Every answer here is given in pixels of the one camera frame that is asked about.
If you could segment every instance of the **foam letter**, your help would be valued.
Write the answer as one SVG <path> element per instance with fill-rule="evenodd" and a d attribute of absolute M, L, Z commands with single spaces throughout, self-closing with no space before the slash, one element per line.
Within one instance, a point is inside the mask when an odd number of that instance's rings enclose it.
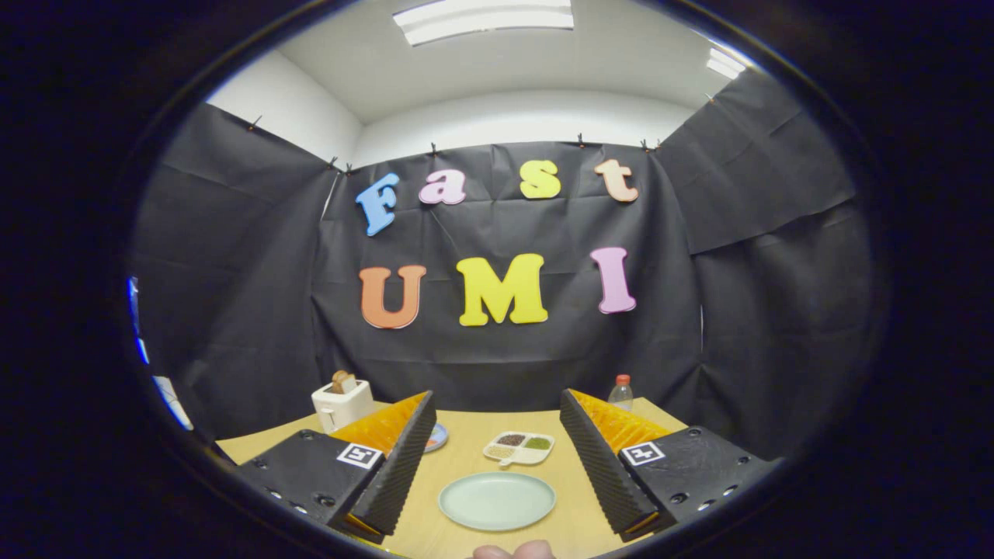
<path fill-rule="evenodd" d="M 545 263 L 539 255 L 518 255 L 511 261 L 504 280 L 494 274 L 486 259 L 474 258 L 459 261 L 455 268 L 462 272 L 466 282 L 466 312 L 459 316 L 463 326 L 482 326 L 487 323 L 483 303 L 498 324 L 504 321 L 507 309 L 514 299 L 511 321 L 515 324 L 545 322 L 549 313 L 542 308 L 542 291 L 539 289 L 539 269 Z"/>
<path fill-rule="evenodd" d="M 593 168 L 593 172 L 604 175 L 604 185 L 607 186 L 607 194 L 618 202 L 631 202 L 638 198 L 638 191 L 628 188 L 624 178 L 631 176 L 631 169 L 618 165 L 617 159 L 608 159 Z"/>
<path fill-rule="evenodd" d="M 397 193 L 391 187 L 400 181 L 397 173 L 390 173 L 356 196 L 356 203 L 362 204 L 366 220 L 370 223 L 366 228 L 366 235 L 373 237 L 394 223 L 394 214 L 388 212 L 387 208 L 397 205 Z"/>
<path fill-rule="evenodd" d="M 424 185 L 417 197 L 425 204 L 458 204 L 466 198 L 462 185 L 466 183 L 466 175 L 455 169 L 442 169 L 428 175 L 428 184 Z"/>
<path fill-rule="evenodd" d="M 383 290 L 390 271 L 386 268 L 365 268 L 359 272 L 363 281 L 363 318 L 377 328 L 403 328 L 417 318 L 421 276 L 424 266 L 401 266 L 397 275 L 404 279 L 404 304 L 401 310 L 390 312 L 383 308 Z"/>
<path fill-rule="evenodd" d="M 624 267 L 621 265 L 621 261 L 627 255 L 628 253 L 621 247 L 607 247 L 590 253 L 590 257 L 600 267 L 600 284 L 603 287 L 604 299 L 597 308 L 604 314 L 625 312 L 635 308 L 635 299 L 628 294 Z"/>
<path fill-rule="evenodd" d="M 525 198 L 552 198 L 563 189 L 556 178 L 559 168 L 552 161 L 526 161 L 521 166 L 521 192 Z"/>

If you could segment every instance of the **plastic bottle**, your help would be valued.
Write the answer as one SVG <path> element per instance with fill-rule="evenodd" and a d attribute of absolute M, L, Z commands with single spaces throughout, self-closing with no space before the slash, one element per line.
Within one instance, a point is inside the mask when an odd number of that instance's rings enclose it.
<path fill-rule="evenodd" d="M 614 388 L 611 389 L 611 394 L 607 397 L 607 402 L 630 412 L 631 401 L 634 398 L 631 393 L 631 386 L 629 386 L 631 377 L 628 375 L 618 375 L 614 382 Z"/>

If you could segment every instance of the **light green plate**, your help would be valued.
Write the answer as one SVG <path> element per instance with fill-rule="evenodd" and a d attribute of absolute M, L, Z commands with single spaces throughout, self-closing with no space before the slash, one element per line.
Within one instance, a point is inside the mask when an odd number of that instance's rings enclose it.
<path fill-rule="evenodd" d="M 509 471 L 475 473 L 438 494 L 438 507 L 454 522 L 499 532 L 538 522 L 556 506 L 556 492 L 537 477 Z"/>

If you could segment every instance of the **beans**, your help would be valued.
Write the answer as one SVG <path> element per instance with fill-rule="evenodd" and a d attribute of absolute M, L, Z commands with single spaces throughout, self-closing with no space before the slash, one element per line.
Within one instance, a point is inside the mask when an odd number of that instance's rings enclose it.
<path fill-rule="evenodd" d="M 506 459 L 507 457 L 514 454 L 511 449 L 505 449 L 503 447 L 490 447 L 487 449 L 487 456 L 491 456 L 495 459 Z"/>
<path fill-rule="evenodd" d="M 538 449 L 543 451 L 548 447 L 551 447 L 552 443 L 548 439 L 542 439 L 540 437 L 533 437 L 528 443 L 525 443 L 526 449 Z"/>
<path fill-rule="evenodd" d="M 524 440 L 524 435 L 505 435 L 497 440 L 497 444 L 507 445 L 508 447 L 517 447 L 518 445 L 521 445 L 521 442 Z"/>

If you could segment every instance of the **table surface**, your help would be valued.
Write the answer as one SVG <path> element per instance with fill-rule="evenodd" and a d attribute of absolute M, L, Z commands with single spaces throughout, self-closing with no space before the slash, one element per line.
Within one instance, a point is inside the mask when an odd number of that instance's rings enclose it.
<path fill-rule="evenodd" d="M 379 409 L 387 404 L 378 402 L 377 406 Z M 635 399 L 632 412 L 670 431 L 687 427 L 645 398 Z M 448 442 L 421 459 L 395 535 L 387 536 L 383 547 L 417 559 L 465 559 L 480 545 L 499 545 L 513 552 L 526 541 L 546 539 L 557 557 L 570 559 L 592 557 L 628 545 L 608 526 L 580 456 L 560 423 L 559 410 L 521 413 L 438 410 L 437 420 L 448 430 Z M 301 429 L 320 433 L 317 415 L 218 441 L 218 446 L 237 464 L 242 464 Z M 483 447 L 502 431 L 541 433 L 556 439 L 552 452 L 541 464 L 513 464 L 505 469 L 533 475 L 548 483 L 556 491 L 556 506 L 535 524 L 508 532 L 483 532 L 456 524 L 438 508 L 438 494 L 446 485 L 466 475 L 500 471 L 497 461 L 483 456 Z"/>

